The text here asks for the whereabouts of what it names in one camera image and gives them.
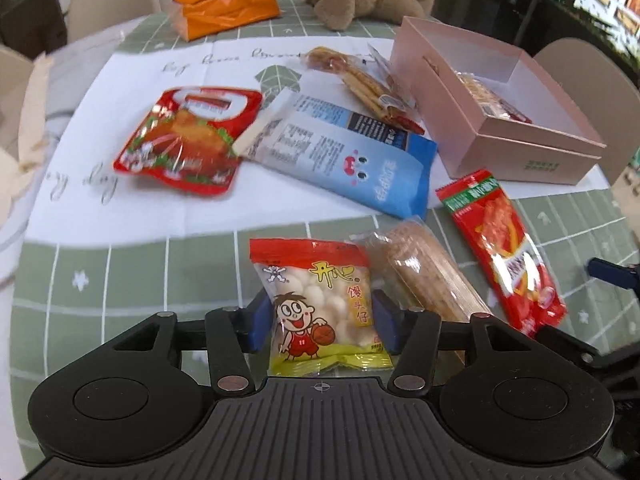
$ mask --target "cartoon boy's hair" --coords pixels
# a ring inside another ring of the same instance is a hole
[[[310,306],[306,302],[306,298],[301,296],[300,294],[296,294],[295,292],[287,292],[286,294],[278,294],[275,298],[273,298],[273,306],[278,308],[285,301],[303,301],[306,306]]]

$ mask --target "pink box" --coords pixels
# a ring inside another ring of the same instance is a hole
[[[504,180],[577,184],[606,148],[560,85],[516,46],[405,18],[391,65],[413,93],[451,178],[487,168]],[[481,78],[533,124],[485,115],[456,72]]]

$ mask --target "cartoon boy's face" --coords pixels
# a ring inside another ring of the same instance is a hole
[[[286,300],[278,307],[278,319],[285,330],[300,332],[311,325],[314,310],[302,300]]]

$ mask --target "blue snack package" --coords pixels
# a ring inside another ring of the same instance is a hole
[[[283,89],[233,145],[272,170],[400,218],[424,218],[437,145]]]

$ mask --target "basketball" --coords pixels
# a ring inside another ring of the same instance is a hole
[[[314,325],[311,329],[311,339],[320,346],[331,345],[335,341],[334,329],[329,325]]]

